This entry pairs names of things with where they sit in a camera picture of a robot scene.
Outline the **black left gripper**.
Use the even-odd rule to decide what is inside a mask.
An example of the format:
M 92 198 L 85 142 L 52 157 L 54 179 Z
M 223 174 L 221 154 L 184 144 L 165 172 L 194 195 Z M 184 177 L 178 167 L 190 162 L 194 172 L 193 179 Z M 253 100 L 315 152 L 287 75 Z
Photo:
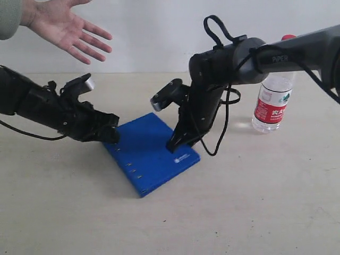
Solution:
M 81 142 L 119 142 L 120 134 L 115 128 L 119 124 L 119 116 L 96 110 L 87 101 L 70 105 L 55 101 L 53 106 L 62 116 L 62 123 L 57 129 L 60 136 L 54 137 L 54 141 L 69 137 Z

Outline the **green knit sleeve forearm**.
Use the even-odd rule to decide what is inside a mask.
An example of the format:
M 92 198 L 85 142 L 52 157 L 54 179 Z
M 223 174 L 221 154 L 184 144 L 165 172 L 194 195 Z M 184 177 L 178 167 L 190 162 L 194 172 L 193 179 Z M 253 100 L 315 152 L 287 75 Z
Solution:
M 1 0 L 1 40 L 8 40 L 16 33 L 23 13 L 22 0 Z

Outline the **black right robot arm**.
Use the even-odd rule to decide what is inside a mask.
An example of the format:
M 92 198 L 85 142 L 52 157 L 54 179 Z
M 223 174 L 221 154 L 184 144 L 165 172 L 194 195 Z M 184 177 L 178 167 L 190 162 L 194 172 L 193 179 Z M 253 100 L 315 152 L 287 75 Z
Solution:
M 207 134 L 226 88 L 260 83 L 269 74 L 294 71 L 305 71 L 339 102 L 338 25 L 273 44 L 255 37 L 243 38 L 194 54 L 189 60 L 191 85 L 166 148 L 174 152 L 181 145 L 192 146 Z

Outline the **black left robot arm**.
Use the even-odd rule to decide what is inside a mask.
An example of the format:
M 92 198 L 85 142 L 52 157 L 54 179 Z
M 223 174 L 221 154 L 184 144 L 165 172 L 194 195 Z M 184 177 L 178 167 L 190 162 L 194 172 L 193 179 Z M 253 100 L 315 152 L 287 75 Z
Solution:
M 119 117 L 94 109 L 88 101 L 78 97 L 90 92 L 94 83 L 86 73 L 65 84 L 60 90 L 55 81 L 40 86 L 28 77 L 1 66 L 1 114 L 19 115 L 57 131 L 58 137 L 43 137 L 15 128 L 5 122 L 1 125 L 18 133 L 47 141 L 71 138 L 80 142 L 99 141 L 115 144 L 120 139 Z

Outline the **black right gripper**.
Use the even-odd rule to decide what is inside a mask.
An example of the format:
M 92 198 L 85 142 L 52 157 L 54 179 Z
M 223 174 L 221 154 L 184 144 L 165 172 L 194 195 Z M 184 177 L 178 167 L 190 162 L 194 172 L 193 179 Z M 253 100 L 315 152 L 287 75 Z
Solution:
M 166 149 L 175 152 L 180 146 L 193 147 L 212 127 L 222 88 L 209 91 L 191 87 L 180 108 L 178 124 L 166 142 Z

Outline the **person's open bare hand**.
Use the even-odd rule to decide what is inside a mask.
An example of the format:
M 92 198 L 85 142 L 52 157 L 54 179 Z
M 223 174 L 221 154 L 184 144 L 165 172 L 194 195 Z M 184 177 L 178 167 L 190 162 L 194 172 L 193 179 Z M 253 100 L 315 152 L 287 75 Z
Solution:
M 111 53 L 112 47 L 97 36 L 112 40 L 113 35 L 105 29 L 76 15 L 71 8 L 90 1 L 23 1 L 20 26 L 30 29 L 40 38 L 86 65 L 89 57 L 104 62 L 100 53 Z

